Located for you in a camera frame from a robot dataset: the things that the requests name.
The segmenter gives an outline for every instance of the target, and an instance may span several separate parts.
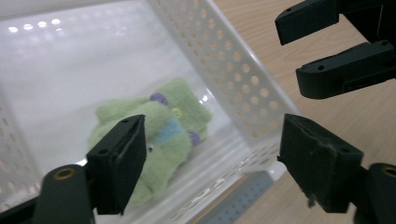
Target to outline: green stuffed toy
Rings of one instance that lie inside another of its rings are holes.
[[[139,205],[163,196],[169,179],[191,149],[207,138],[211,114],[191,91],[188,83],[175,78],[150,97],[113,100],[96,110],[99,124],[89,138],[89,147],[99,142],[117,122],[133,115],[146,116],[148,157],[137,181],[131,203]]]

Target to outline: white plastic basket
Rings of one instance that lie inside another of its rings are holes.
[[[284,172],[275,163],[283,115],[298,110],[213,2],[87,2],[0,10],[3,211],[35,197],[46,172],[84,158],[99,104],[173,77],[213,114],[208,139],[165,197],[99,223],[185,223],[243,174]]]

